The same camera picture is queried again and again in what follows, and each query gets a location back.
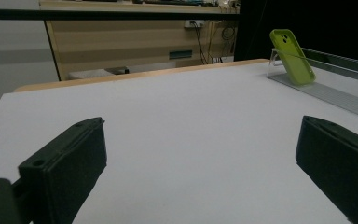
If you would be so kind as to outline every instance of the green smartphone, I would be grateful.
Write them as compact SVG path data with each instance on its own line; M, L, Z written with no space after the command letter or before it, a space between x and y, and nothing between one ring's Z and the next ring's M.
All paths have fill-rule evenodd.
M315 80L315 74L292 31L274 29L269 33L269 37L293 84L301 86L310 84Z

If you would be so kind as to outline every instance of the table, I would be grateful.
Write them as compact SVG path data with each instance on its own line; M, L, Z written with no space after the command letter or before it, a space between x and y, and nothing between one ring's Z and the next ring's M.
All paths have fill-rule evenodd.
M295 152L304 115L355 133L358 116L266 78L268 65L5 94L0 177L102 117L107 167L74 223L349 223Z

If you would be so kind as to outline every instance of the wall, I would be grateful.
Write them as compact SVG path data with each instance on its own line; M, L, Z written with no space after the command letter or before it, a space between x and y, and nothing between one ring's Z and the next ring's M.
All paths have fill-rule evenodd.
M0 8L39 9L37 0L0 0ZM0 21L0 98L23 85L57 81L42 21Z

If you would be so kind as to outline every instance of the transparent plastic holder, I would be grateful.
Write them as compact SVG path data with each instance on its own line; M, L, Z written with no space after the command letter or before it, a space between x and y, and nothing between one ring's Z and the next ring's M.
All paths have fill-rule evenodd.
M302 51L305 57L272 49L267 78L358 115L358 61L312 49ZM315 80L306 85L295 85L287 75L280 55L286 60L296 58L307 62Z

